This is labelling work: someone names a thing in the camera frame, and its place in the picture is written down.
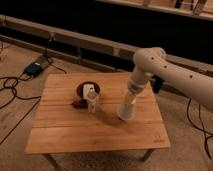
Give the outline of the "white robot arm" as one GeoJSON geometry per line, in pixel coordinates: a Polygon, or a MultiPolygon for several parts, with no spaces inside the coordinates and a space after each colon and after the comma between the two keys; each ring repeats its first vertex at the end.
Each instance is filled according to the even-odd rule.
{"type": "Polygon", "coordinates": [[[183,94],[213,112],[213,78],[172,64],[160,47],[141,48],[133,55],[135,68],[128,80],[128,89],[139,94],[149,79],[156,75],[183,94]]]}

